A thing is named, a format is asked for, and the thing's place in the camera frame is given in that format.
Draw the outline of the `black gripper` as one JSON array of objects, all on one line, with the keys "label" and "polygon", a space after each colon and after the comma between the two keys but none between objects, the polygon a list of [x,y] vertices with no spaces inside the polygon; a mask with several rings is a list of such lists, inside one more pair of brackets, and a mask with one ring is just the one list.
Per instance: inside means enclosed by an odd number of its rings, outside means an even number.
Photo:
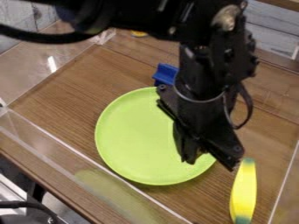
[{"label": "black gripper", "polygon": [[[173,119],[173,137],[182,161],[194,165],[202,154],[211,154],[219,163],[233,171],[245,155],[245,146],[235,130],[249,122],[254,102],[243,84],[233,86],[207,101],[185,99],[175,86],[157,88],[158,107]],[[247,117],[241,124],[231,119],[238,95],[247,104]]]}]

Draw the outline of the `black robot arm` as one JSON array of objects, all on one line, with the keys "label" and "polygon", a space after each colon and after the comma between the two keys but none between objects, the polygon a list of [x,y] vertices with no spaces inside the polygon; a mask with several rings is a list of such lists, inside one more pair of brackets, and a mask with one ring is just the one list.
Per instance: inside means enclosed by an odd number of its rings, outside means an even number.
[{"label": "black robot arm", "polygon": [[245,155],[231,119],[243,81],[257,74],[257,41],[247,29],[247,0],[20,0],[50,5],[73,30],[46,34],[0,23],[0,35],[39,44],[73,44],[110,28],[135,30],[179,45],[179,71],[158,87],[157,105],[173,119],[182,161],[211,154],[227,169]]}]

